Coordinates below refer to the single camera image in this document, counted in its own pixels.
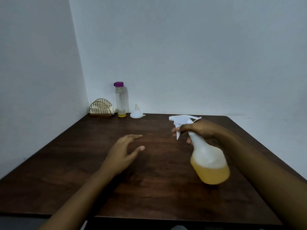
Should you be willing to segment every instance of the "yellow liquid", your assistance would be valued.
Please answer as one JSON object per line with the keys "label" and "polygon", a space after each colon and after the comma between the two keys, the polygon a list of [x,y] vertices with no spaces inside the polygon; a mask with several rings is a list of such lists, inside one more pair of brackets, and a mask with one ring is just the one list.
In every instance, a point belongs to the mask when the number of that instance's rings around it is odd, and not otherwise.
{"label": "yellow liquid", "polygon": [[227,180],[230,176],[230,171],[228,165],[220,168],[220,169],[209,169],[197,164],[193,157],[191,157],[191,165],[196,171],[198,177],[202,180],[202,182],[210,185],[220,184]]}

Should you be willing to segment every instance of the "spray bottle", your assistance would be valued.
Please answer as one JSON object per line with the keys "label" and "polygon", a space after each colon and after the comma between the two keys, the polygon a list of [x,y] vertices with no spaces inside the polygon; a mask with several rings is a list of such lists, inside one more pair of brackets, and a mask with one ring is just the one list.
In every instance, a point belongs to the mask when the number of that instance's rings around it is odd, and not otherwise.
{"label": "spray bottle", "polygon": [[[194,123],[199,119],[201,117],[191,115],[175,115],[169,117],[169,120],[174,121],[176,127],[187,123]],[[194,132],[189,131],[188,134],[194,146],[190,162],[199,178],[204,183],[210,185],[226,181],[230,175],[230,171],[222,150],[209,145],[203,137]]]}

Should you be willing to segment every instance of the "right hand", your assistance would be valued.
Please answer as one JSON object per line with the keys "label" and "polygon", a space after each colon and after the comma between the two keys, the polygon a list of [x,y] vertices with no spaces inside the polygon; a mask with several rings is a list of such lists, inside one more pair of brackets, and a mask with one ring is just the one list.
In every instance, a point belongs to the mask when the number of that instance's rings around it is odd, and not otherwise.
{"label": "right hand", "polygon": [[[200,119],[191,124],[183,124],[181,127],[174,127],[172,132],[173,136],[176,136],[176,131],[184,132],[184,131],[193,131],[196,134],[204,137],[205,139],[215,138],[217,134],[220,134],[226,131],[226,128],[212,123],[208,120]],[[187,139],[187,143],[192,143],[190,137]]]}

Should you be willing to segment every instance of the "dark wood tabletop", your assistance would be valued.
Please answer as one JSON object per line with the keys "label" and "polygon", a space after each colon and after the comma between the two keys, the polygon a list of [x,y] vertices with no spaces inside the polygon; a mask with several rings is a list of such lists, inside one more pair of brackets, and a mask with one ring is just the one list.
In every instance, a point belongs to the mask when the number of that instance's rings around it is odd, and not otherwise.
{"label": "dark wood tabletop", "polygon": [[[145,151],[102,192],[92,215],[281,225],[228,158],[231,175],[227,181],[219,185],[201,182],[190,164],[193,147],[185,136],[178,141],[172,137],[174,125],[169,116],[83,117],[0,181],[0,213],[52,215],[100,167],[118,138],[142,134],[129,150],[144,145]],[[203,118],[232,130],[301,178],[228,117]]]}

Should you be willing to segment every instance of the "spray nozzle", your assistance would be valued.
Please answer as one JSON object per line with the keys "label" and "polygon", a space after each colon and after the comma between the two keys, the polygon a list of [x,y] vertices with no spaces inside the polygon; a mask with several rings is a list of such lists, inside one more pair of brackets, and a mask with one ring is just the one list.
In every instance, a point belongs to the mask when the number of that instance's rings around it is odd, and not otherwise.
{"label": "spray nozzle", "polygon": [[[175,127],[180,127],[183,124],[194,123],[196,120],[201,119],[201,117],[195,117],[192,115],[173,115],[169,117],[170,121],[174,121]],[[179,139],[180,131],[177,131],[177,139]]]}

